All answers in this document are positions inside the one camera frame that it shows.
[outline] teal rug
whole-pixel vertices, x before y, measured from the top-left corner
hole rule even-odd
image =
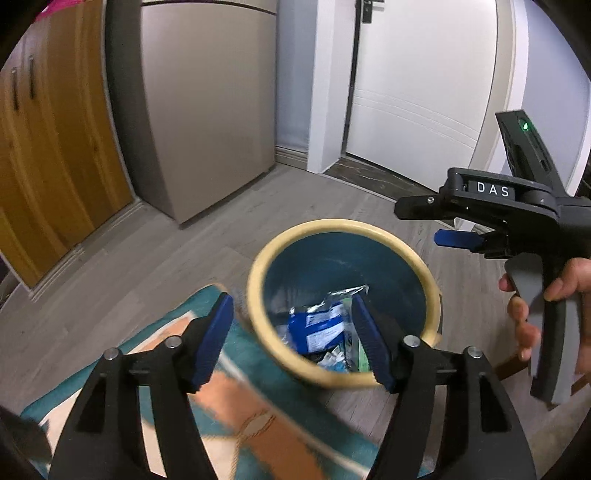
[[[121,350],[151,349],[167,336],[182,333],[190,321],[208,314],[220,292],[213,285],[199,290]],[[72,375],[21,414],[43,426],[53,449],[94,366]],[[139,396],[150,468],[164,475],[148,389],[141,387]],[[361,480],[378,452],[375,444],[327,411],[314,388],[276,365],[236,321],[211,382],[190,395],[190,403],[220,480]],[[38,469],[47,474],[48,466]]]

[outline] pink cloth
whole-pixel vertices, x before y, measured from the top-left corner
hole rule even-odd
[[[53,0],[39,15],[35,21],[40,20],[44,17],[48,17],[51,14],[54,14],[58,10],[67,7],[73,7],[74,5],[81,4],[84,0]]]

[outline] blue gripper pad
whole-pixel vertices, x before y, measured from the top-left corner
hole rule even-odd
[[[433,241],[440,247],[474,250],[484,243],[483,238],[474,232],[441,229],[433,235]]]
[[[378,330],[378,326],[359,294],[353,295],[351,319],[376,381],[381,383],[386,390],[392,391],[396,380],[390,371],[390,352]]]
[[[197,390],[211,379],[213,369],[228,336],[228,331],[234,319],[234,300],[232,300],[232,297],[223,294],[223,297],[216,303],[214,310],[208,317],[211,318],[209,327],[203,335],[194,356],[195,370],[192,383],[197,387]],[[199,322],[201,320],[207,321],[207,317],[193,321]]]

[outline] trash can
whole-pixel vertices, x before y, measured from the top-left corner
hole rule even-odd
[[[421,258],[391,233],[354,220],[297,225],[257,255],[246,288],[248,312],[264,348],[284,368],[325,388],[377,385],[372,373],[327,371],[285,345],[275,325],[293,306],[320,303],[327,292],[367,284],[380,312],[433,346],[439,338],[441,293]]]

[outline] gray handle grip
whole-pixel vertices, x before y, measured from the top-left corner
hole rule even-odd
[[[542,332],[541,344],[532,349],[531,394],[547,403],[561,404],[571,396],[579,355],[581,297],[576,293],[567,300],[545,302],[544,289],[553,280],[547,270],[535,254],[519,254],[505,263],[518,295],[530,306],[528,323]]]

